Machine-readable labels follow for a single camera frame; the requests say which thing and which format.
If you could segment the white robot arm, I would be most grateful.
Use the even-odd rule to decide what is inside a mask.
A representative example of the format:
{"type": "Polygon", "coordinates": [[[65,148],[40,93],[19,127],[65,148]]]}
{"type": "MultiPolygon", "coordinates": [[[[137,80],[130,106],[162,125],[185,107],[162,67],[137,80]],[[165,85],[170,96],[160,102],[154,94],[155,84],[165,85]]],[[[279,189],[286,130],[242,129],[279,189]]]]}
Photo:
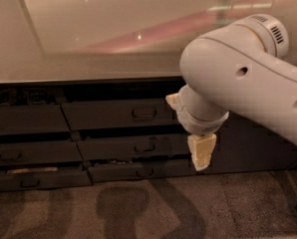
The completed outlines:
{"type": "Polygon", "coordinates": [[[267,14],[205,33],[184,48],[185,85],[165,100],[189,133],[196,170],[209,167],[215,133],[231,112],[297,145],[297,67],[283,60],[288,49],[285,26],[267,14]]]}

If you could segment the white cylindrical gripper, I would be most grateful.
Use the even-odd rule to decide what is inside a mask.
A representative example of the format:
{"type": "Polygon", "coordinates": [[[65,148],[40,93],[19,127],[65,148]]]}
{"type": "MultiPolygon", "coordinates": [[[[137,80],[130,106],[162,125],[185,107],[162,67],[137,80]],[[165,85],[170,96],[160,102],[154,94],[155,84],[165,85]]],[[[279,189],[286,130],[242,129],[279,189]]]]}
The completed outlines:
{"type": "Polygon", "coordinates": [[[208,101],[188,85],[178,93],[167,95],[165,100],[176,111],[183,128],[191,134],[187,144],[195,169],[208,168],[216,144],[214,132],[228,119],[229,111],[208,101]]]}

